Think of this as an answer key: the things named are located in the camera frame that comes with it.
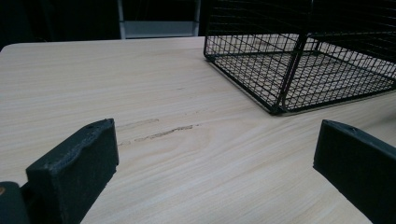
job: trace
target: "black wire cage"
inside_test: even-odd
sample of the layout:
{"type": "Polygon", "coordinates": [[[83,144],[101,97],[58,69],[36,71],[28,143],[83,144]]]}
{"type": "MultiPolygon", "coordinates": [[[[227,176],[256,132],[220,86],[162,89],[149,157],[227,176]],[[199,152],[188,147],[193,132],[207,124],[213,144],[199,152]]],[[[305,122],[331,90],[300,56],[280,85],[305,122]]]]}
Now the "black wire cage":
{"type": "Polygon", "coordinates": [[[217,0],[205,57],[271,114],[396,90],[396,1],[217,0]]]}

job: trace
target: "light wood tabletop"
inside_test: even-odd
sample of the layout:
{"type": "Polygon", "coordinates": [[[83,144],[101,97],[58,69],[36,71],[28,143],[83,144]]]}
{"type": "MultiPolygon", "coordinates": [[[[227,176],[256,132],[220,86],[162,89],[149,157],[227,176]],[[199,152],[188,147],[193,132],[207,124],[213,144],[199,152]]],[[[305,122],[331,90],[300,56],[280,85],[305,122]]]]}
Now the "light wood tabletop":
{"type": "Polygon", "coordinates": [[[0,181],[113,118],[120,165],[83,223],[370,223],[312,168],[323,119],[396,146],[396,94],[273,117],[202,37],[17,44],[0,52],[0,181]]]}

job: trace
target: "dark background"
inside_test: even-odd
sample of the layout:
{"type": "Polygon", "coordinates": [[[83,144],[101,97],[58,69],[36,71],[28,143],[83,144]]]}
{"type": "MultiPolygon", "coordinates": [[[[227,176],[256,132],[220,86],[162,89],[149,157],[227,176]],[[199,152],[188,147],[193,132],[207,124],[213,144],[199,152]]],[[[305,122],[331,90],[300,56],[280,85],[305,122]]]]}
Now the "dark background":
{"type": "MultiPolygon", "coordinates": [[[[199,35],[211,0],[202,0],[199,35]]],[[[193,21],[194,0],[123,0],[126,21],[193,21]]],[[[0,0],[0,49],[25,42],[120,39],[117,0],[0,0]]]]}

